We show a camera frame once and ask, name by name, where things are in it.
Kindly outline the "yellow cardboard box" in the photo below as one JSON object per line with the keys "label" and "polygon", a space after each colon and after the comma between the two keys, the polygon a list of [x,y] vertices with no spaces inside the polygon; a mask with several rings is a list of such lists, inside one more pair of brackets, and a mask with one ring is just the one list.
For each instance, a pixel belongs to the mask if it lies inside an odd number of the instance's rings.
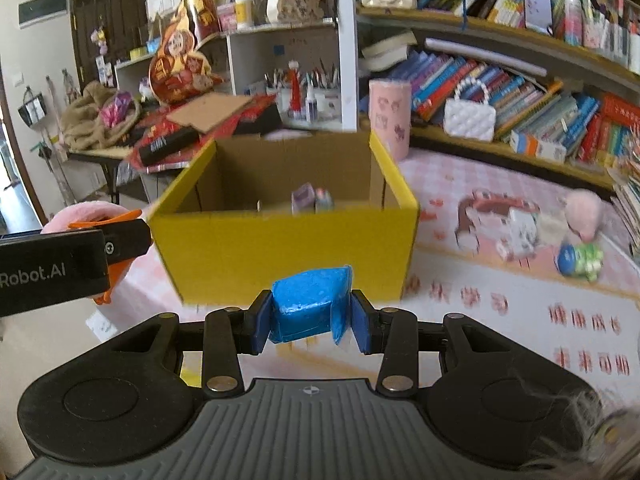
{"label": "yellow cardboard box", "polygon": [[[293,214],[309,182],[314,210]],[[285,140],[213,140],[149,216],[160,258],[184,304],[246,306],[300,272],[350,266],[373,301],[404,289],[420,207],[370,133]]]}

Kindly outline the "pink cylindrical pen holder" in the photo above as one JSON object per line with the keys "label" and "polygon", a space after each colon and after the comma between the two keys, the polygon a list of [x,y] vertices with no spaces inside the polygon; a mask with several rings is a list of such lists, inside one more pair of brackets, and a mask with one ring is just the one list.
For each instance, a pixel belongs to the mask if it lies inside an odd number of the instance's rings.
{"label": "pink cylindrical pen holder", "polygon": [[386,150],[399,162],[408,156],[411,129],[411,84],[408,81],[369,81],[369,120]]}

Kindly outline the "brown cardboard sheet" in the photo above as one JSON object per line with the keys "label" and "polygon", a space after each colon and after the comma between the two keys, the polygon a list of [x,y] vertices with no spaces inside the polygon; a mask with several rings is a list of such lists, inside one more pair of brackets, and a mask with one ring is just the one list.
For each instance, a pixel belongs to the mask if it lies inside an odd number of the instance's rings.
{"label": "brown cardboard sheet", "polygon": [[250,96],[208,92],[176,108],[166,118],[181,127],[208,133],[252,101]]}

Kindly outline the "white pen cup holder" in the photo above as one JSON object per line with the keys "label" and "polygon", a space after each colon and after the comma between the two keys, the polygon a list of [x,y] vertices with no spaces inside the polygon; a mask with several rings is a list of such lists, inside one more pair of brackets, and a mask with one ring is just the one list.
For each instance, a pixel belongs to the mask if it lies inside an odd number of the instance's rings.
{"label": "white pen cup holder", "polygon": [[274,96],[282,117],[304,122],[328,122],[342,117],[340,73],[323,62],[304,72],[292,60],[285,68],[264,73],[268,96]]}

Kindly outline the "red cartoon figure decoration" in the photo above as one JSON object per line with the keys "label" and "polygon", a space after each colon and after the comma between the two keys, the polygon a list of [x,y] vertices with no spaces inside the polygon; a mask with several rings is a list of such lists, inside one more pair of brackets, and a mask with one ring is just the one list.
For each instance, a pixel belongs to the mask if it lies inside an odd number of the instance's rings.
{"label": "red cartoon figure decoration", "polygon": [[218,32],[215,0],[181,0],[149,67],[151,90],[160,102],[180,103],[224,82],[201,52]]}

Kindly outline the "red book box set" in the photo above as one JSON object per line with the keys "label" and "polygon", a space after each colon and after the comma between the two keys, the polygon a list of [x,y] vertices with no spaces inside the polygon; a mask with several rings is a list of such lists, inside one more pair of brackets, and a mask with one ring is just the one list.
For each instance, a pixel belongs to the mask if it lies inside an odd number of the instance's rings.
{"label": "red book box set", "polygon": [[638,105],[613,93],[605,93],[597,113],[588,122],[575,159],[603,168],[619,167],[638,134]]}

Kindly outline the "white plug adapter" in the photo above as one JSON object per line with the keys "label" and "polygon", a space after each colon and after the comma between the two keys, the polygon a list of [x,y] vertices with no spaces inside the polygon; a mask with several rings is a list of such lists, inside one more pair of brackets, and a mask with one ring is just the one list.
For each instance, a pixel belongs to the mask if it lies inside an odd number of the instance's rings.
{"label": "white plug adapter", "polygon": [[506,234],[496,243],[496,251],[503,261],[533,257],[537,238],[535,216],[530,212],[511,208],[506,217]]}

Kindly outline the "purple small toy in box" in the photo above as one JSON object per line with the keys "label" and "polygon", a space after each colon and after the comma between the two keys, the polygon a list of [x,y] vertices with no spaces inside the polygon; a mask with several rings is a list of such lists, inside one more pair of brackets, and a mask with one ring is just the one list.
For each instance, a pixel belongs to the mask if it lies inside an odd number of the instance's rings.
{"label": "purple small toy in box", "polygon": [[316,206],[316,190],[309,183],[304,183],[291,193],[291,209],[293,214],[314,210]]}

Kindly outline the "white orange small box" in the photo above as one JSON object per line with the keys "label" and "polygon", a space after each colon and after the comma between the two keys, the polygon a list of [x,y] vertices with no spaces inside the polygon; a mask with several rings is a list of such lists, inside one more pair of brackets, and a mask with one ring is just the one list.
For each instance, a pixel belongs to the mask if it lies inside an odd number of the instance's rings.
{"label": "white orange small box", "polygon": [[516,133],[510,134],[510,148],[516,154],[548,160],[564,164],[567,150],[562,144],[539,140],[530,134]]}

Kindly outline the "pink plush pig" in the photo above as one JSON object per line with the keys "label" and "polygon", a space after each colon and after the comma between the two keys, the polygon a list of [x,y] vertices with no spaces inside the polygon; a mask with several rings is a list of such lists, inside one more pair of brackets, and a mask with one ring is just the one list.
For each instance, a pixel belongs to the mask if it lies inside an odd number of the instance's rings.
{"label": "pink plush pig", "polygon": [[596,193],[573,190],[559,198],[568,231],[564,242],[591,243],[596,239],[603,220],[603,202]]}

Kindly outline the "white quilted mini handbag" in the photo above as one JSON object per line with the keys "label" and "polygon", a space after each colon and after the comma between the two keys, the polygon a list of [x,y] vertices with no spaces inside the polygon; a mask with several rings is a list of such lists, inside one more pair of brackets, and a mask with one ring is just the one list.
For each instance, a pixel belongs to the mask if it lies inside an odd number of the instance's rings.
{"label": "white quilted mini handbag", "polygon": [[[462,100],[461,93],[468,87],[482,90],[480,102]],[[489,104],[489,91],[480,80],[466,77],[457,84],[454,96],[445,103],[444,131],[453,138],[491,142],[494,140],[497,112]]]}

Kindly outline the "white charger block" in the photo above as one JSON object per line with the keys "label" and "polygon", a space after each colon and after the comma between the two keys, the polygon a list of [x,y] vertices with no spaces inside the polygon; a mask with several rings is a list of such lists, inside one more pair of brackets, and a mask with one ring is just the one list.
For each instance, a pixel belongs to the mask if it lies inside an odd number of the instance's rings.
{"label": "white charger block", "polygon": [[537,242],[544,246],[559,246],[570,228],[562,214],[538,214],[536,217]]}

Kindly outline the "pink round plush toy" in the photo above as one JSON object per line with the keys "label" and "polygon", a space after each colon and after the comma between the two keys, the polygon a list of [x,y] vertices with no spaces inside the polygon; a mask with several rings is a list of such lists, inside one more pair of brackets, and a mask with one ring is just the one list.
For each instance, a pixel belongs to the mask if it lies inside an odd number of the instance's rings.
{"label": "pink round plush toy", "polygon": [[104,200],[64,208],[42,228],[41,234],[72,242],[80,252],[75,270],[85,263],[92,280],[103,274],[104,290],[92,296],[98,306],[111,302],[114,289],[134,260],[144,256],[152,245],[151,230],[140,209],[128,210]]}

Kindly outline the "black rectangular case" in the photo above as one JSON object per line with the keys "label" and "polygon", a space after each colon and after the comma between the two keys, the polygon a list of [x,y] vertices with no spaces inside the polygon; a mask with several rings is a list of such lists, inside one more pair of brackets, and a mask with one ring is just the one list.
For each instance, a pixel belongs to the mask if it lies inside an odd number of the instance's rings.
{"label": "black rectangular case", "polygon": [[141,162],[144,166],[153,166],[171,154],[180,152],[184,148],[198,142],[200,134],[191,127],[180,128],[164,136],[155,138],[150,144],[139,150]]}

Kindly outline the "pink cartoon desk mat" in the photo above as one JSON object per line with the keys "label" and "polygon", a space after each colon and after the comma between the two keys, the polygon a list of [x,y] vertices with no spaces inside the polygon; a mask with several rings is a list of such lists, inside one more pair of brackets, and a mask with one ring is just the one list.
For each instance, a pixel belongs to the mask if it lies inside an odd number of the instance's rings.
{"label": "pink cartoon desk mat", "polygon": [[623,402],[639,399],[639,270],[612,210],[597,281],[566,278],[558,246],[506,261],[497,240],[521,211],[557,214],[567,190],[474,160],[413,150],[400,170],[421,210],[401,304],[424,321],[469,315]]}

